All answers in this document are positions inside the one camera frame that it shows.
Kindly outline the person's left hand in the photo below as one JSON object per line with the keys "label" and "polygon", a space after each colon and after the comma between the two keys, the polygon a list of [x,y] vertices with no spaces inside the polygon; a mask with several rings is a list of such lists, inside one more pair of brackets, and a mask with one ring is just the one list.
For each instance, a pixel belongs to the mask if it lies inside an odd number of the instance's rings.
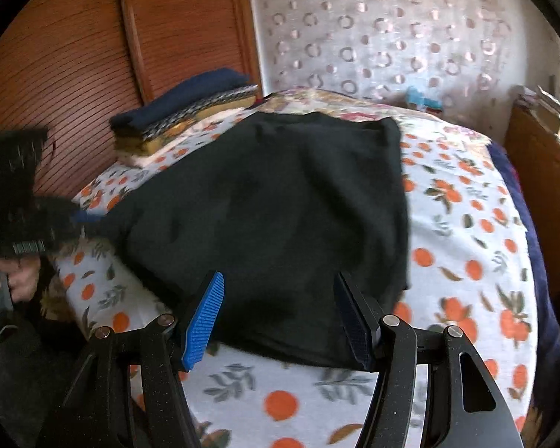
{"label": "person's left hand", "polygon": [[25,256],[15,259],[0,258],[0,276],[1,273],[7,276],[12,301],[31,301],[37,291],[40,268],[39,256]]}

